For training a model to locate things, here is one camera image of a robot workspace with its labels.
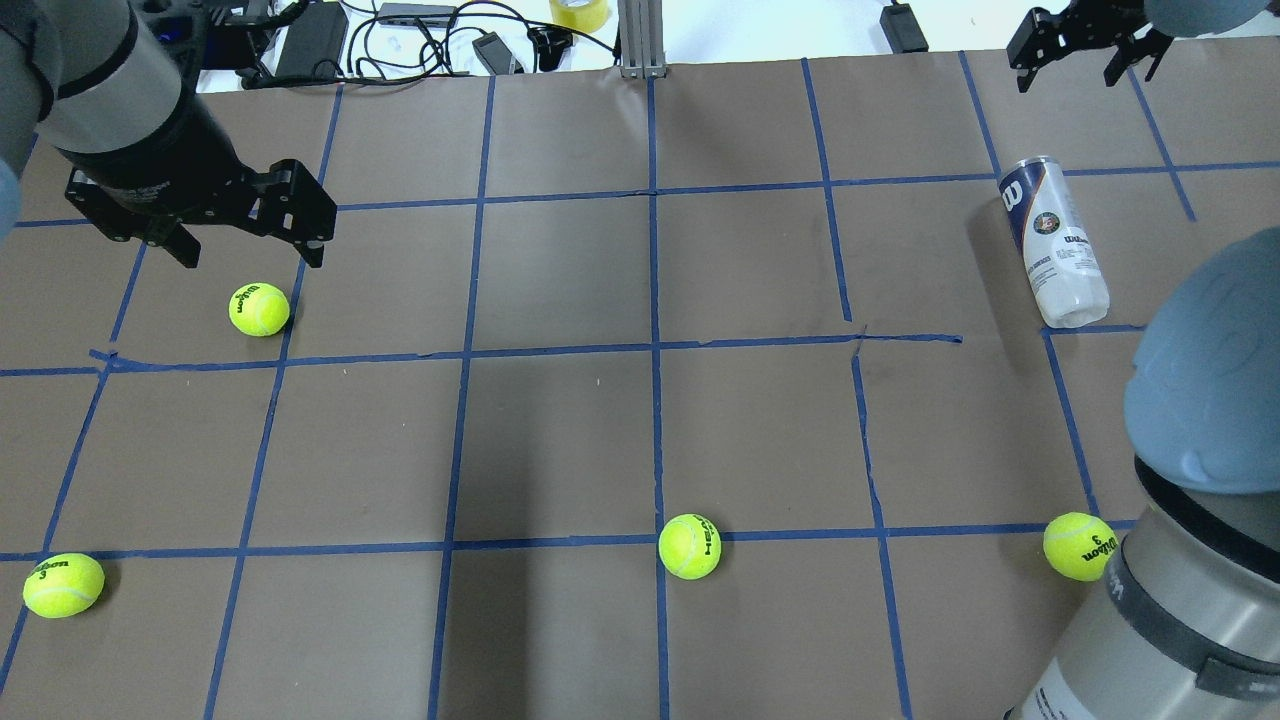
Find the yellow tape roll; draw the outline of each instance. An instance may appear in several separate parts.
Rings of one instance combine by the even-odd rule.
[[[609,19],[607,0],[550,0],[552,22],[581,32],[595,32]]]

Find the metal pole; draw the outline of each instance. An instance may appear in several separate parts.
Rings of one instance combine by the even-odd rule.
[[[662,0],[618,0],[622,77],[667,77],[662,49]]]

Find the yellow tennis ball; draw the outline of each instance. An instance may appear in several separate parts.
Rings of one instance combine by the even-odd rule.
[[[45,560],[27,575],[22,601],[41,618],[68,618],[88,610],[102,593],[106,575],[97,560],[64,552]]]
[[[714,570],[719,553],[719,530],[701,515],[689,512],[672,518],[658,536],[658,557],[682,580],[696,580]]]
[[[227,314],[239,332],[266,337],[289,320],[289,299],[274,284],[248,283],[232,295]]]
[[[1059,515],[1044,528],[1044,557],[1073,580],[1092,583],[1101,578],[1107,559],[1117,547],[1115,532],[1084,512]]]

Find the black cable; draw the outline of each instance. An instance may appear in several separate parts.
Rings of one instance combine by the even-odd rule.
[[[294,6],[300,6],[300,4],[301,5],[306,5],[308,1],[310,0],[298,0],[298,3],[294,4]],[[422,15],[422,14],[413,14],[413,15],[379,15],[378,14],[379,8],[376,5],[374,5],[374,0],[370,0],[370,6],[371,6],[370,10],[365,10],[362,8],[356,8],[356,6],[351,5],[349,3],[347,3],[346,0],[338,0],[338,1],[342,5],[344,5],[344,6],[347,6],[347,8],[352,9],[352,10],[357,10],[357,12],[361,12],[361,13],[365,13],[365,14],[372,14],[374,15],[371,18],[367,18],[367,19],[362,20],[360,24],[357,24],[356,29],[351,33],[351,37],[349,37],[349,40],[347,42],[346,72],[343,72],[343,67],[342,67],[342,64],[339,64],[338,60],[324,58],[324,59],[316,61],[316,64],[312,67],[312,72],[315,70],[315,68],[319,68],[321,64],[326,64],[328,63],[328,64],[330,64],[330,65],[334,67],[334,69],[335,69],[335,77],[333,77],[333,78],[315,77],[314,74],[312,76],[274,76],[273,77],[271,73],[265,67],[262,67],[261,63],[259,63],[257,67],[255,68],[257,70],[257,76],[244,78],[244,86],[246,87],[253,87],[253,88],[261,88],[261,87],[302,87],[302,86],[316,86],[316,85],[333,85],[333,83],[339,83],[339,82],[348,83],[348,85],[398,86],[398,85],[408,85],[408,83],[413,83],[413,82],[420,82],[422,79],[426,79],[428,77],[457,76],[458,73],[453,72],[452,58],[451,58],[451,47],[449,47],[453,33],[462,32],[462,31],[466,31],[466,29],[472,29],[472,31],[476,31],[476,32],[480,32],[480,33],[485,32],[484,28],[479,28],[479,27],[474,27],[474,26],[458,27],[457,26],[457,19],[458,18],[495,18],[495,19],[517,20],[517,22],[520,22],[521,24],[525,26],[526,31],[531,29],[534,27],[562,29],[564,32],[570,32],[572,35],[577,35],[577,36],[585,37],[585,38],[590,40],[591,42],[594,42],[595,45],[603,47],[604,50],[608,50],[611,53],[613,50],[609,45],[602,42],[600,40],[598,40],[596,37],[591,36],[590,33],[586,33],[586,32],[582,32],[582,31],[579,31],[579,29],[575,29],[575,28],[571,28],[571,27],[559,26],[559,24],[556,24],[556,23],[547,23],[547,22],[541,22],[541,20],[529,20],[524,15],[521,15],[518,12],[516,12],[515,9],[512,9],[509,5],[506,5],[503,3],[498,3],[495,0],[472,0],[471,3],[466,3],[463,5],[460,5],[458,8],[454,8],[452,13],[438,13],[438,14],[431,14],[431,15]],[[471,13],[471,12],[463,12],[463,8],[468,8],[471,5],[494,5],[497,8],[500,8],[503,10],[509,12],[511,14],[506,15],[506,14],[498,14],[498,13]],[[288,9],[285,9],[285,13],[292,12],[294,9],[294,6],[289,6]],[[408,64],[404,64],[404,63],[393,63],[393,61],[389,61],[389,60],[381,60],[381,59],[371,56],[371,54],[369,51],[367,42],[369,42],[369,35],[372,32],[372,26],[375,23],[378,23],[379,20],[408,19],[408,20],[413,20],[415,24],[419,26],[419,29],[424,29],[426,27],[426,23],[422,22],[424,18],[448,18],[448,26],[447,26],[448,29],[445,31],[445,41],[443,44],[440,41],[438,41],[438,40],[435,40],[434,35],[430,33],[430,29],[425,29],[424,36],[426,37],[426,42],[424,42],[422,47],[419,50],[419,60],[420,61],[419,61],[417,65],[408,65]],[[365,38],[364,38],[364,41],[365,41],[365,55],[362,58],[358,58],[358,59],[356,59],[353,61],[352,55],[355,54],[356,41],[357,41],[361,31],[365,31]],[[426,54],[426,50],[429,47],[431,49],[431,55]],[[428,68],[426,64],[431,59],[431,56],[435,56],[436,61],[430,68]],[[374,68],[378,70],[379,77],[365,77],[365,76],[362,76],[361,72],[360,72],[360,69],[362,68],[362,63],[370,63],[370,64],[372,64]],[[419,73],[419,74],[416,74],[416,76],[408,76],[408,77],[402,77],[402,78],[388,78],[387,74],[381,70],[380,65],[396,67],[396,68],[403,68],[403,69],[420,68],[420,69],[422,69],[422,72]],[[535,51],[535,68],[536,68],[536,51]],[[440,70],[440,69],[444,69],[444,73],[439,73],[438,70]]]
[[[369,18],[369,19],[361,22],[358,26],[356,26],[356,29],[351,33],[351,38],[347,41],[347,72],[348,73],[353,73],[355,72],[355,68],[352,65],[352,63],[353,63],[352,54],[355,53],[356,40],[360,36],[360,32],[365,31],[365,35],[367,37],[367,35],[370,32],[372,32],[374,23],[376,23],[379,20],[394,20],[394,19],[410,19],[410,20],[419,20],[420,22],[420,20],[422,20],[425,18],[448,18],[448,26],[447,27],[449,27],[449,28],[453,28],[453,26],[457,24],[457,19],[458,18],[495,18],[495,19],[518,20],[520,23],[522,23],[525,26],[526,31],[529,28],[534,27],[534,26],[562,29],[562,31],[566,31],[566,32],[570,32],[570,33],[585,37],[585,38],[590,40],[591,42],[599,45],[604,50],[608,50],[609,53],[613,53],[613,47],[611,45],[607,45],[603,41],[600,41],[599,38],[596,38],[595,36],[593,36],[590,33],[586,33],[586,32],[582,32],[580,29],[571,28],[571,27],[564,27],[564,26],[558,26],[556,23],[544,23],[544,22],[540,22],[540,20],[529,20],[529,19],[525,19],[524,15],[521,15],[520,13],[517,13],[515,10],[511,10],[511,13],[512,13],[511,15],[500,15],[500,14],[497,14],[497,13],[465,13],[465,12],[462,12],[463,8],[468,8],[471,5],[495,5],[495,6],[499,6],[502,9],[511,10],[511,8],[508,5],[504,5],[502,3],[497,3],[494,0],[472,0],[471,3],[466,3],[465,5],[460,5],[460,6],[454,8],[453,12],[448,13],[448,14],[445,14],[445,13],[435,13],[435,14],[430,14],[430,15],[422,15],[422,14],[416,14],[416,15],[381,15],[381,17]],[[445,37],[447,38],[448,38],[448,32],[449,31],[445,31]]]
[[[233,24],[237,29],[276,29],[276,28],[282,28],[282,27],[293,24],[293,20],[298,19],[298,17],[301,17],[302,13],[307,9],[307,5],[310,5],[312,1],[314,0],[294,0],[294,3],[292,5],[289,5],[288,8],[285,8],[284,10],[282,10],[282,12],[274,14],[274,15],[269,15],[265,20],[262,20],[260,23],[243,23],[242,24],[242,23],[237,23],[237,22],[230,22],[229,24]]]
[[[357,8],[356,5],[352,5],[351,3],[347,3],[347,0],[338,0],[338,4],[342,5],[343,8],[347,8],[348,10],[355,10],[355,12],[365,14],[365,15],[376,15],[378,14],[378,5],[374,4],[374,0],[369,0],[369,9],[367,10],[365,8]]]

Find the can label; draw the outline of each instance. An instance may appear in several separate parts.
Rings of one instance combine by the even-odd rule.
[[[1098,720],[1085,710],[1062,676],[1062,667],[1055,657],[1036,684],[1032,696],[1023,703],[1023,720]]]
[[[1060,273],[1102,275],[1057,163],[1041,159],[1014,168],[1000,183],[1000,197],[1033,291]],[[1048,242],[1030,243],[1036,252],[1028,256],[1024,249],[1030,238]]]

